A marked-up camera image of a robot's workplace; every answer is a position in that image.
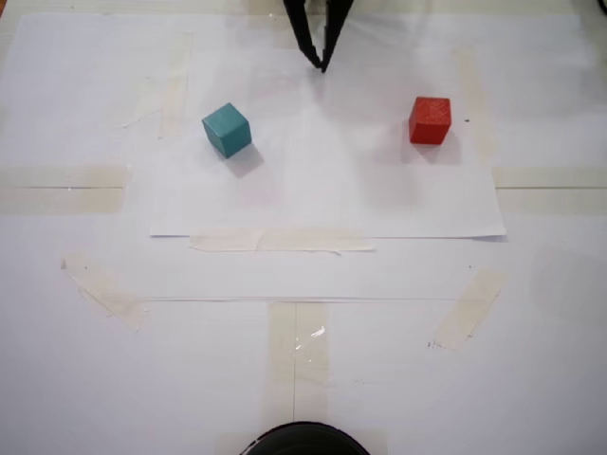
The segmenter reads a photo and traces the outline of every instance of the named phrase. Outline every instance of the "white table surface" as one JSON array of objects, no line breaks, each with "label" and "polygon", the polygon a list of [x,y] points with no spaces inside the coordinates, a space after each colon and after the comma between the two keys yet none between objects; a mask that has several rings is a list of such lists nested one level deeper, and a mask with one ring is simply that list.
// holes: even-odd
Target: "white table surface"
[{"label": "white table surface", "polygon": [[[467,9],[542,13],[503,3],[433,8],[454,20]],[[9,0],[2,52],[29,12],[267,14],[279,4]],[[580,32],[606,43],[594,1],[537,4],[579,14]],[[605,62],[607,45],[598,51]],[[130,158],[136,167],[145,156]],[[264,429],[264,301],[150,303],[135,334],[82,299],[60,269],[72,251],[144,296],[230,296],[238,280],[251,297],[402,298],[326,305],[328,411],[296,395],[296,419],[371,431],[391,454],[607,453],[605,216],[506,212],[504,239],[375,240],[371,254],[207,255],[187,239],[150,238],[151,210],[135,182],[117,215],[0,218],[0,453],[223,455],[227,435]],[[487,319],[461,349],[429,349],[480,268],[508,275]]]}]

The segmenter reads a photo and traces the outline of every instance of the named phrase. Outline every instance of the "teal cube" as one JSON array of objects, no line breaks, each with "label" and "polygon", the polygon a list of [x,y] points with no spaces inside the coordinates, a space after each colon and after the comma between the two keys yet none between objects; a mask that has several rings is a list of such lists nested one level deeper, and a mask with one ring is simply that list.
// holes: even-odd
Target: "teal cube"
[{"label": "teal cube", "polygon": [[248,121],[229,102],[202,119],[209,141],[225,158],[229,158],[251,143]]}]

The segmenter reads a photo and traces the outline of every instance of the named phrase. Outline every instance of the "cube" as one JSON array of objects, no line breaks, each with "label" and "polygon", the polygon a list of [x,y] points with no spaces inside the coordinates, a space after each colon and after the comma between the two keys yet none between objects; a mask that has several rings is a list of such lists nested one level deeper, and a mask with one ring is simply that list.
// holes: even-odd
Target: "cube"
[{"label": "cube", "polygon": [[440,145],[451,127],[451,101],[447,98],[415,100],[409,118],[409,138],[413,144]]},{"label": "cube", "polygon": [[203,118],[202,124],[213,147],[225,158],[251,143],[247,119],[230,102]]}]

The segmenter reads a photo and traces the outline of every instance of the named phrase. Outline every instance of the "black round object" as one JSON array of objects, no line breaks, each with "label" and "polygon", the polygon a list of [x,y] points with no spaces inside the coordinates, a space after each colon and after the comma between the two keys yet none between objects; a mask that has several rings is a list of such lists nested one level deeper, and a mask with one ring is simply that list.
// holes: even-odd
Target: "black round object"
[{"label": "black round object", "polygon": [[336,428],[295,422],[270,430],[244,453],[247,455],[369,455],[353,438]]}]

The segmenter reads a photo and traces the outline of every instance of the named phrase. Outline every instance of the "red cube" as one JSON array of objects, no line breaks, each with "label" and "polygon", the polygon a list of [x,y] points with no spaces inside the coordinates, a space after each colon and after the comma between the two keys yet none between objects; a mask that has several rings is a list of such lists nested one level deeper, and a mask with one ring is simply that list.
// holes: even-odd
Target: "red cube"
[{"label": "red cube", "polygon": [[413,144],[440,145],[451,127],[451,101],[447,98],[415,100],[409,118],[409,138]]}]

